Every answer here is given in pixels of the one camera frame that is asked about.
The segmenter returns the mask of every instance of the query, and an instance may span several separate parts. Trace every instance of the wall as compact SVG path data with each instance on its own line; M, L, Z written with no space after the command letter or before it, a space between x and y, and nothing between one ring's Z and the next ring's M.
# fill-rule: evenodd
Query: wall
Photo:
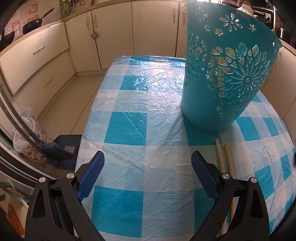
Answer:
M21 37L22 27L34 19L41 18L47 11L54 8L49 15L42 19L42 25L59 20L59 0L28 0L12 16L5 27L5 35L15 31L14 40Z

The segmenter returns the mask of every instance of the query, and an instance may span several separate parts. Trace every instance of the checkered tablecloth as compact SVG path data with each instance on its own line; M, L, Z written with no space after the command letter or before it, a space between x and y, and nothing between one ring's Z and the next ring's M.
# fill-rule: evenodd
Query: checkered tablecloth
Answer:
M216 138L229 144L235 178L258 179L270 231L295 198L294 146L263 94L227 131L205 132L182 115L184 72L184 59L124 56L99 88L76 169L104 152L105 166L83 205L107 241L189 240L213 205L190 157L199 150L220 168Z

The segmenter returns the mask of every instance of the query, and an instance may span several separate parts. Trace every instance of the frying pan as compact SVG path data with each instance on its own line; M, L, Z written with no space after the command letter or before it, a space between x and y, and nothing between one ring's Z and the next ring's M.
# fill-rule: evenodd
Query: frying pan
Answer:
M52 8L50 9L46 14L43 15L42 18L46 17L49 13L51 13L53 10L55 9ZM27 34L37 28L40 28L41 27L41 24L42 24L42 18L38 18L38 19L35 19L33 21L30 21L28 23L26 23L23 27L22 27L22 33L23 34Z
M15 32L12 31L1 39L0 52L12 43L14 37L15 37Z

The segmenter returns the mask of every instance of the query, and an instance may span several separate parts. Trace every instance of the pan handle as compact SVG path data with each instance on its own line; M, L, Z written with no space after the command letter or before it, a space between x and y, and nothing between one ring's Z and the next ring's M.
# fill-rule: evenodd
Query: pan handle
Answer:
M42 16L42 18L46 17L46 16L47 16L48 14L50 14L54 9L55 9L55 7L52 8L52 9L50 9L46 14L44 14L44 15Z

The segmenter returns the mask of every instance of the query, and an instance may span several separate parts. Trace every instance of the chopstick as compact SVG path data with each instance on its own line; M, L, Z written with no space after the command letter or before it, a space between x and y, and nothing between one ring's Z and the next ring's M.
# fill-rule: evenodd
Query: chopstick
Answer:
M216 147L217 147L217 152L218 152L218 157L219 157L221 173L223 173L223 172L225 172L225 166L224 166L223 155L222 155L222 150L221 150L219 139L216 139L215 142L216 142ZM225 220L222 224L222 227L221 227L221 235L226 233L226 219L227 218L225 218Z
M227 159L229 175L232 178L234 178L233 167L232 167L232 163L231 163L231 155L230 155L230 151L229 151L229 147L228 147L227 143L224 144L224 149L225 149L225 154L226 154L226 159ZM234 213L235 213L235 200L233 198L231 201L231 208L230 208L230 222L233 219Z

